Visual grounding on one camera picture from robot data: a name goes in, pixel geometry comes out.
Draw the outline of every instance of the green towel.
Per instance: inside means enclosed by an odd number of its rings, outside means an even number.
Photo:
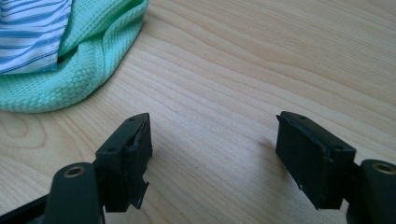
[[[74,0],[58,70],[0,76],[0,109],[38,113],[77,103],[113,74],[143,22],[148,0]]]

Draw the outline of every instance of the wood grain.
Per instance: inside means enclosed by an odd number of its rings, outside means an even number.
[[[275,154],[277,120],[313,119],[365,159],[396,162],[390,0],[151,0],[141,34],[92,96],[0,112],[0,214],[46,194],[128,117],[151,116],[140,211],[108,223],[346,223],[316,211]]]

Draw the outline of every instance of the blue striped cloth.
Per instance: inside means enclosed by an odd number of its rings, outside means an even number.
[[[72,0],[0,0],[0,75],[56,70]]]

